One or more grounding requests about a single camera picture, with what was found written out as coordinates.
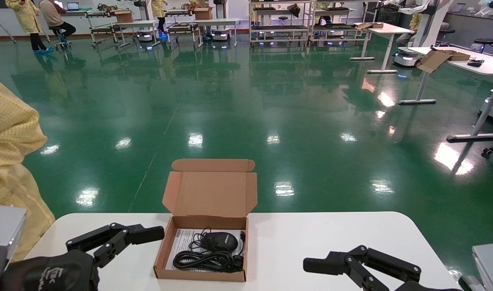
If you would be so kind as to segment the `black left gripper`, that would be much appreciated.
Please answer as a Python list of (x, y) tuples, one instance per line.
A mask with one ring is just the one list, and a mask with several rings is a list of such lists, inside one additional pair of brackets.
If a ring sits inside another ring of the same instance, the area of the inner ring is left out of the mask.
[[(0, 280), (1, 291), (96, 291), (98, 267), (107, 266), (129, 245), (163, 240), (162, 226), (109, 224), (69, 239), (69, 252), (11, 263)], [(85, 253), (100, 247), (94, 257)]]

